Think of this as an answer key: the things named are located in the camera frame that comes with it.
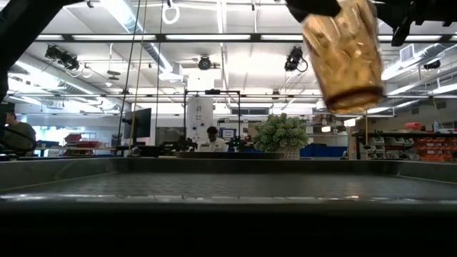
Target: person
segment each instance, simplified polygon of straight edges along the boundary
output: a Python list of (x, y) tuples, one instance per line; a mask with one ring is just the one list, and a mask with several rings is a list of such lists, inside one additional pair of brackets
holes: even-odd
[[(2, 138), (2, 141), (4, 142), (5, 147), (11, 148), (11, 150), (14, 150), (19, 153), (20, 151), (14, 149), (14, 148), (28, 149), (28, 148), (31, 148), (34, 145), (34, 143), (36, 144), (35, 130), (30, 126), (30, 124), (17, 121), (17, 116), (14, 113), (14, 111), (6, 112), (5, 123), (8, 124), (8, 130), (12, 130), (12, 131), (21, 133), (28, 137), (28, 138), (25, 138), (16, 133), (12, 133), (8, 130), (5, 130), (4, 137)], [(32, 152), (22, 153), (22, 154), (31, 156)]]
[(199, 151), (210, 151), (210, 152), (227, 152), (227, 145), (226, 142), (222, 138), (218, 138), (217, 135), (217, 128), (214, 126), (210, 126), (206, 130), (208, 134), (208, 141), (200, 143)]

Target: ceiling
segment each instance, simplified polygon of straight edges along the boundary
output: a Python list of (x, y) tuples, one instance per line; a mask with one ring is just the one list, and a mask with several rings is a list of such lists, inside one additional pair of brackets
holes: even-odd
[[(216, 0), (181, 0), (174, 1), (179, 6), (180, 17), (174, 24), (162, 22), (162, 1), (140, 1), (139, 21), (144, 21), (145, 32), (150, 34), (300, 34), (301, 26), (288, 12), (288, 9), (274, 0), (256, 0), (256, 10), (251, 9), (251, 0), (224, 0), (222, 31), (218, 26), (218, 4)], [(0, 6), (7, 1), (0, 1)], [(88, 8), (86, 3), (74, 4), (63, 8), (54, 20), (46, 27), (43, 34), (124, 34), (126, 30), (110, 14), (99, 1), (92, 1), (94, 7)], [(131, 1), (136, 13), (139, 1)], [(168, 18), (172, 18), (172, 10), (167, 11)], [(380, 34), (392, 34), (392, 29), (383, 23), (378, 24)], [(426, 21), (422, 26), (413, 25), (412, 34), (454, 34), (457, 24), (442, 27), (440, 22)], [(138, 87), (139, 94), (155, 94), (157, 86), (159, 94), (182, 94), (184, 83), (162, 81), (158, 78), (160, 72), (151, 57), (139, 44), (116, 43), (112, 46), (112, 63), (110, 59), (110, 44), (108, 43), (66, 43), (66, 42), (35, 42), (26, 51), (26, 55), (33, 56), (46, 64), (50, 61), (44, 57), (48, 45), (56, 45), (62, 51), (78, 56), (81, 67), (87, 65), (77, 79), (100, 89), (108, 94), (119, 94), (127, 86), (131, 93)], [(217, 65), (220, 75), (214, 81), (217, 89), (223, 89), (224, 83), (221, 75), (221, 66), (224, 63), (226, 75), (226, 88), (239, 90), (243, 94), (271, 94), (274, 89), (281, 90), (282, 94), (306, 94), (319, 89), (316, 76), (310, 65), (303, 73), (285, 72), (284, 63), (286, 56), (294, 46), (303, 47), (305, 59), (308, 59), (306, 47), (295, 43), (224, 43), (221, 47), (217, 42), (185, 42), (161, 43), (156, 45), (161, 54), (173, 63), (181, 64), (184, 75), (189, 75), (197, 70), (197, 62), (202, 55), (208, 55), (211, 62)], [(392, 47), (390, 44), (380, 44), (379, 50), (382, 61), (387, 64), (398, 58), (399, 50), (405, 47)], [(455, 61), (452, 55), (443, 57), (443, 67), (452, 67)], [(52, 63), (54, 68), (60, 70), (62, 76), (69, 76), (62, 66)], [(108, 87), (108, 70), (121, 73), (118, 81), (110, 81), (113, 85)], [(431, 76), (439, 71), (423, 71), (421, 76)], [(418, 68), (415, 66), (407, 72), (386, 81), (391, 84), (390, 89), (409, 85), (419, 78)], [(156, 99), (139, 98), (138, 102), (153, 102)], [(179, 102), (182, 97), (160, 98), (159, 101)], [(316, 99), (297, 99), (295, 104), (315, 103)], [(244, 99), (243, 101), (272, 101), (271, 99)]]

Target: desk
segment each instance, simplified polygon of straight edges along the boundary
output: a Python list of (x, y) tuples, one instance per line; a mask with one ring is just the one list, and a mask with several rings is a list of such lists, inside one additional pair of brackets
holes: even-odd
[(68, 150), (81, 150), (81, 151), (115, 151), (115, 148), (87, 148), (87, 147), (37, 147), (35, 151), (40, 151), (40, 157), (44, 157), (45, 150), (59, 150), (59, 151), (68, 151)]

